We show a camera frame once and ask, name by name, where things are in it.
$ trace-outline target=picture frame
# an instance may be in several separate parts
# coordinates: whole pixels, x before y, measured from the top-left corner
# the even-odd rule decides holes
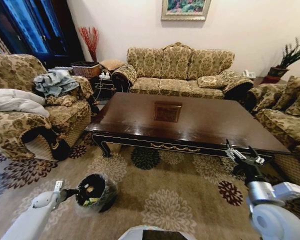
[[[177,123],[181,108],[181,102],[156,101],[154,102],[153,120]]]
[[[161,20],[205,21],[211,0],[162,0]]]

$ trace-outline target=dark wooden coffee table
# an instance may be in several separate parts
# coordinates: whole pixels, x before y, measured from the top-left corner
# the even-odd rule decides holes
[[[226,157],[226,139],[248,154],[289,154],[238,102],[117,92],[85,129],[110,156],[107,143]]]

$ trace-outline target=dark door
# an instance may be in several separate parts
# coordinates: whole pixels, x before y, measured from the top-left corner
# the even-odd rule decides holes
[[[71,17],[68,21],[75,32]],[[73,58],[50,0],[0,0],[0,36],[12,53],[32,54],[46,68],[84,59],[76,34],[72,38],[77,39],[76,51],[81,54]]]

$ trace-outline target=sofa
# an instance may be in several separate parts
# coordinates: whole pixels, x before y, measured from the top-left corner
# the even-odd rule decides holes
[[[287,84],[250,89],[245,108],[292,152],[291,156],[275,155],[274,162],[289,181],[300,185],[300,77],[292,76]]]
[[[0,54],[0,89],[35,93],[34,77],[45,73],[47,70],[34,56]],[[48,118],[27,112],[0,112],[0,154],[12,161],[68,157],[70,148],[91,122],[90,83],[81,76],[74,79],[79,87],[46,101]]]
[[[131,47],[127,64],[112,74],[117,91],[165,96],[238,100],[253,82],[230,70],[235,55],[227,50],[197,50],[177,42],[164,48]],[[223,88],[201,88],[197,79],[219,75]]]

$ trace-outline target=floral rug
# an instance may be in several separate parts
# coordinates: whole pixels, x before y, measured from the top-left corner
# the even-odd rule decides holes
[[[233,176],[228,158],[109,145],[110,158],[89,134],[83,135],[61,162],[10,161],[0,154],[0,237],[16,218],[56,180],[75,188],[92,173],[103,173],[118,186],[114,205],[104,213],[83,211],[74,196],[50,215],[42,240],[116,240],[127,229],[152,225],[182,231],[196,239],[259,240],[249,222],[247,188]],[[263,168],[276,184],[270,166]],[[300,218],[300,200],[289,202]]]

